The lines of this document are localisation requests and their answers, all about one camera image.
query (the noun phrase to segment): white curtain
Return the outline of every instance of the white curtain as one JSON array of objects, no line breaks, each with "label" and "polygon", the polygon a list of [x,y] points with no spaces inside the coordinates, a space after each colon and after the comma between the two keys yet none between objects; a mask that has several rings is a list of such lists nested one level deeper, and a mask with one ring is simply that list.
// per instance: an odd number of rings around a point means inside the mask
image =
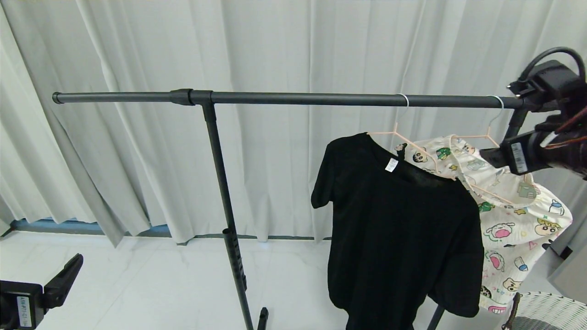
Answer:
[{"label": "white curtain", "polygon": [[[58,167],[83,197],[59,197],[54,207],[102,203],[107,214],[98,217],[94,209],[86,210],[86,219],[94,216],[113,240],[150,225],[168,224],[177,242],[225,227],[201,109],[162,103],[55,105],[54,91],[189,87],[508,95],[505,86],[541,51],[564,45],[587,53],[583,2],[78,0],[2,5],[34,85],[26,93],[30,104],[36,103],[25,105],[26,111],[44,117],[46,132],[67,137],[55,138],[52,148],[36,145],[34,161],[48,172]],[[564,55],[552,58],[576,69]],[[17,105],[3,110],[18,111]],[[312,210],[309,196],[332,139],[390,130],[396,118],[399,130],[413,140],[479,134],[498,114],[495,109],[218,105],[237,229],[261,240],[329,236],[331,210]],[[496,139],[505,133],[510,114],[505,111],[494,121]],[[543,118],[530,115],[524,130]],[[15,134],[30,135],[30,143],[53,139],[51,134],[34,138],[32,128],[21,129]],[[393,145],[389,136],[379,142]],[[64,152],[68,148],[75,152]],[[50,161],[60,163],[50,166]],[[80,171],[92,187],[72,175]],[[31,173],[10,175],[19,180]],[[585,192],[580,179],[555,170],[536,177],[576,215],[585,215],[587,208],[576,197]],[[23,213],[15,212],[13,204],[35,210],[35,217],[46,216],[49,202],[41,197],[64,180],[33,179],[45,188],[37,188],[39,198],[15,200],[2,193],[15,217]],[[92,189],[99,195],[88,193]],[[83,214],[76,212],[63,215]]]}]

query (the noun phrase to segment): cartoon print shirt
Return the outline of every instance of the cartoon print shirt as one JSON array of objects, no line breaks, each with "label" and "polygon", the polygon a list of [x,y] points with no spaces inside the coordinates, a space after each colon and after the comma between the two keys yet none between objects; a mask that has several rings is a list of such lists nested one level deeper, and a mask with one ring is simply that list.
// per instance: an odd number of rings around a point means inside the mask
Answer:
[{"label": "cartoon print shirt", "polygon": [[475,200],[365,133],[328,144],[312,192],[333,202],[330,300],[347,330],[407,330],[429,295],[453,314],[479,311],[484,250]]},{"label": "cartoon print shirt", "polygon": [[[506,167],[496,169],[464,140],[439,137],[416,145],[436,158],[441,175],[457,176],[475,198],[485,248],[480,307],[496,314],[504,312],[538,258],[571,225],[571,213],[548,189],[535,183],[531,174],[517,176]],[[396,150],[411,164],[436,172],[434,162],[416,148],[404,143]]]}]

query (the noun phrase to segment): t-shirt sleeve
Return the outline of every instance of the t-shirt sleeve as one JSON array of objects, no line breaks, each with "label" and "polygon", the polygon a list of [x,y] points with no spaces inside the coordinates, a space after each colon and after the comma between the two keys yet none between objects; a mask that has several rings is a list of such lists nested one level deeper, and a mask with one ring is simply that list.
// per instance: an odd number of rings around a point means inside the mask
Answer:
[{"label": "t-shirt sleeve", "polygon": [[320,170],[318,170],[318,177],[316,178],[311,197],[313,208],[323,207],[329,201],[334,201],[332,190],[335,180],[335,165],[332,149],[332,143],[328,144],[324,152],[324,159],[322,159]]},{"label": "t-shirt sleeve", "polygon": [[475,212],[457,229],[430,298],[452,314],[474,317],[479,312],[483,258],[481,220]]}]

